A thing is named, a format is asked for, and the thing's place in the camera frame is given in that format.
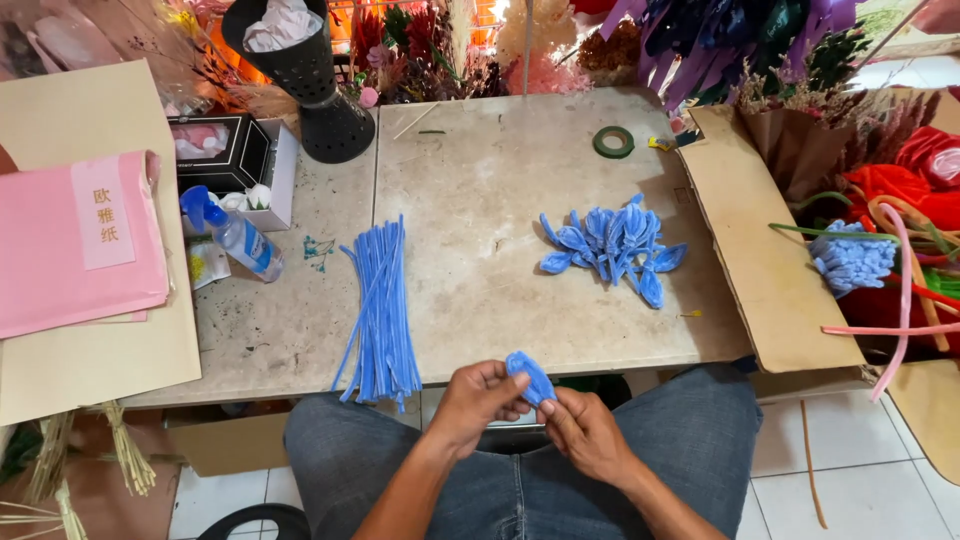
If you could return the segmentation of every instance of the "plastic bottle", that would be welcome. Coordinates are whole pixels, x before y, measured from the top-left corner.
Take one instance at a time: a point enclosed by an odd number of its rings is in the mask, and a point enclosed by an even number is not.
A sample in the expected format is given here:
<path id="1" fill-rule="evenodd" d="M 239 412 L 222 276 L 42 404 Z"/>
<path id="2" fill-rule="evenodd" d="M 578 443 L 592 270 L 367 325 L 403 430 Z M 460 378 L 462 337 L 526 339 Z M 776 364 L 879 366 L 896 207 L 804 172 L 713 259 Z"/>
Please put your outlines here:
<path id="1" fill-rule="evenodd" d="M 264 282 L 275 282 L 283 271 L 283 254 L 249 219 L 237 210 L 224 210 L 210 200 L 206 186 L 195 185 L 180 196 L 180 208 L 197 231 L 204 221 L 213 230 L 213 241 Z"/>

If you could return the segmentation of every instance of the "black box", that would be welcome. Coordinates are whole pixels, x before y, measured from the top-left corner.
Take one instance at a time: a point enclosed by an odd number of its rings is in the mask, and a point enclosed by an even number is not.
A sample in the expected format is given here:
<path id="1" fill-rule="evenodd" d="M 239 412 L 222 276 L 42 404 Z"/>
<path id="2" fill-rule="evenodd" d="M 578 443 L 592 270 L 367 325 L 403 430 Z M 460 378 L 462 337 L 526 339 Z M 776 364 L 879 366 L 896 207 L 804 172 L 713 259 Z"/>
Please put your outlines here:
<path id="1" fill-rule="evenodd" d="M 245 188 L 260 183 L 267 168 L 270 137 L 249 113 L 170 116 L 167 117 L 167 122 L 174 131 L 174 138 L 183 138 L 189 134 L 186 130 L 177 130 L 177 127 L 181 126 L 208 124 L 211 131 L 217 135 L 223 133 L 222 128 L 228 131 L 226 148 L 211 158 L 181 159 L 182 151 L 201 153 L 204 149 L 178 147 L 177 184 L 180 193 L 194 185 L 205 185 L 213 193 L 243 193 Z M 213 138 L 220 144 L 207 150 L 208 153 L 223 146 L 223 137 L 214 135 Z M 189 140 L 180 144 L 189 144 Z"/>

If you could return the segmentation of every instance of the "jeans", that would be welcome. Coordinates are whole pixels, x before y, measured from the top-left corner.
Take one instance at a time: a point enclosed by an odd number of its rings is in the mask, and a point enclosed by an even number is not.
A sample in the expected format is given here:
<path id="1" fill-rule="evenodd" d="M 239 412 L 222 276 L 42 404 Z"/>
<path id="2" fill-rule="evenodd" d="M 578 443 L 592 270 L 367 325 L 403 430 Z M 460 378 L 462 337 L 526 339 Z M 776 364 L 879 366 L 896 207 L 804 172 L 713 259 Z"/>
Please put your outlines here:
<path id="1" fill-rule="evenodd" d="M 736 536 L 763 416 L 746 378 L 698 366 L 613 412 L 627 444 L 677 496 Z M 284 444 L 315 540 L 350 538 L 420 431 L 333 394 L 304 398 Z M 652 538 L 612 486 L 578 472 L 552 444 L 527 454 L 474 452 L 450 472 L 427 538 Z"/>

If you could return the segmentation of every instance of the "marble table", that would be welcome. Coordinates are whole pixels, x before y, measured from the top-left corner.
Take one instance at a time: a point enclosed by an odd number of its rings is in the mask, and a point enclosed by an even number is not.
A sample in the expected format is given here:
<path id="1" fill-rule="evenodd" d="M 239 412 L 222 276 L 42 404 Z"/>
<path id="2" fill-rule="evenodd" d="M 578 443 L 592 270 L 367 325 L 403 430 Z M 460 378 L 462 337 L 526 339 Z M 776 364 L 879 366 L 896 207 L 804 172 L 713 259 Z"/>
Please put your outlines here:
<path id="1" fill-rule="evenodd" d="M 669 136 L 653 96 L 603 88 L 584 94 L 513 96 L 383 107 L 377 141 L 340 165 L 301 153 L 290 231 L 269 233 L 286 256 L 265 285 L 234 276 L 194 294 L 203 378 L 123 400 L 169 406 L 297 396 L 328 390 L 356 318 L 359 291 L 347 256 L 303 259 L 303 240 L 350 245 L 373 222 L 407 227 L 406 285 L 424 383 L 458 367 L 523 350 L 553 376 L 731 360 L 751 352 L 680 157 L 648 148 Z M 637 148 L 624 160 L 592 149 L 616 124 Z M 445 134 L 421 134 L 443 130 Z M 687 242 L 676 270 L 660 274 L 663 309 L 626 283 L 589 270 L 544 275 L 554 228 L 571 209 L 618 209 L 642 191 L 663 240 Z M 699 310 L 702 316 L 684 316 Z M 352 364 L 344 379 L 352 374 Z"/>

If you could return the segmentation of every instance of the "tape roll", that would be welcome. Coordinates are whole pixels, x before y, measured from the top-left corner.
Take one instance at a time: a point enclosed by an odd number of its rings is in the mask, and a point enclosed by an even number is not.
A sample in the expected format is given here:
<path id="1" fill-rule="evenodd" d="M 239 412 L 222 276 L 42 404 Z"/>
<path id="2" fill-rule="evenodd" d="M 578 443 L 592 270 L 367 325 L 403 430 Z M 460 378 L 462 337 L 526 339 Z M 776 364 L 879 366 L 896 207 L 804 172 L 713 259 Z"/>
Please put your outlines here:
<path id="1" fill-rule="evenodd" d="M 623 146 L 620 148 L 611 148 L 603 141 L 604 137 L 612 135 L 616 138 L 623 141 Z M 627 156 L 630 156 L 630 153 L 634 151 L 634 136 L 630 135 L 630 132 L 621 128 L 620 126 L 607 126 L 606 128 L 597 132 L 597 135 L 593 136 L 593 149 L 597 151 L 597 154 L 603 156 L 604 158 L 610 158 L 611 160 L 622 160 Z"/>

